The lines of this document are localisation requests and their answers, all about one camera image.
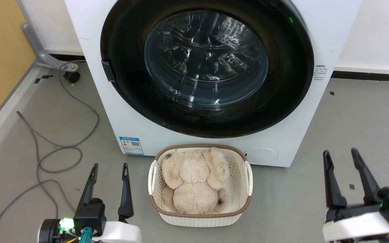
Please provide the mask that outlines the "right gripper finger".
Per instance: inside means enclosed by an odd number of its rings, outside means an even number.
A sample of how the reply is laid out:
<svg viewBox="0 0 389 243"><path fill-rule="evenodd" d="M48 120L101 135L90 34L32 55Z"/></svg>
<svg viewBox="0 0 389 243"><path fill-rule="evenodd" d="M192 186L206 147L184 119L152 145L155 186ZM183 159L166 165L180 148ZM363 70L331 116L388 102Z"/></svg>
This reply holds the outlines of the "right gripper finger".
<svg viewBox="0 0 389 243"><path fill-rule="evenodd" d="M325 182L326 207L329 209L342 209L347 206L347 200L341 194L335 174L334 164L329 151L323 152L323 171Z"/></svg>
<svg viewBox="0 0 389 243"><path fill-rule="evenodd" d="M380 188L377 181L374 179L374 176L372 175L363 158L361 157L358 149L352 148L351 154L355 168L357 169L361 177L361 183L364 191L364 204L380 204L380 198L377 195L377 192L380 190Z"/></svg>

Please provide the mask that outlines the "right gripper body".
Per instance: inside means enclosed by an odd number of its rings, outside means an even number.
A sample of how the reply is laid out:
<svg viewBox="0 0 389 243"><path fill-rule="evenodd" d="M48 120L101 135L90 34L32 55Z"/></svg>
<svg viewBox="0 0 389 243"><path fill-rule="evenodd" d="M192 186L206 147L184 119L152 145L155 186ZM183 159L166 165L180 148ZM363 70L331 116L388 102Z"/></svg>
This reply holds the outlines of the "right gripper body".
<svg viewBox="0 0 389 243"><path fill-rule="evenodd" d="M323 238L325 242L389 242L389 202L328 208Z"/></svg>

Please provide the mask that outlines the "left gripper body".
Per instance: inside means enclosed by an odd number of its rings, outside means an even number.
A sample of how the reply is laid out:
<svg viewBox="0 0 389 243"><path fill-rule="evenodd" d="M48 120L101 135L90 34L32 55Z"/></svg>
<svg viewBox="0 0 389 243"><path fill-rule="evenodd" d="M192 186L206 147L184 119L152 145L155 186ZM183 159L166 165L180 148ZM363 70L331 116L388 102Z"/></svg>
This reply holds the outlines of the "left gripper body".
<svg viewBox="0 0 389 243"><path fill-rule="evenodd" d="M102 236L93 237L94 243L141 243L141 230L136 225L108 221Z"/></svg>

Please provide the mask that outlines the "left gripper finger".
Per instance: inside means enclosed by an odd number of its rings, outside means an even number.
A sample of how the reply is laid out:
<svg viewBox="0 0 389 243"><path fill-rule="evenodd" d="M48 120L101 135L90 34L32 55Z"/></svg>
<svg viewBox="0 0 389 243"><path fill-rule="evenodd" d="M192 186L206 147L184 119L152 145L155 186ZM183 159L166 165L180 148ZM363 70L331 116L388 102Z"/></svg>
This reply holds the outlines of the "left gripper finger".
<svg viewBox="0 0 389 243"><path fill-rule="evenodd" d="M88 204L89 201L92 199L93 188L94 188L94 185L95 185L96 180L97 180L98 167L99 167L99 165L97 163L93 164L91 172L90 172L88 179L85 183L85 187L84 187L84 190L82 192L82 203L84 205Z"/></svg>
<svg viewBox="0 0 389 243"><path fill-rule="evenodd" d="M129 169L127 163L123 164L122 181L123 181L122 197L118 209L118 216L120 222L128 223L127 219L134 216L134 206L132 200L131 183L130 183Z"/></svg>

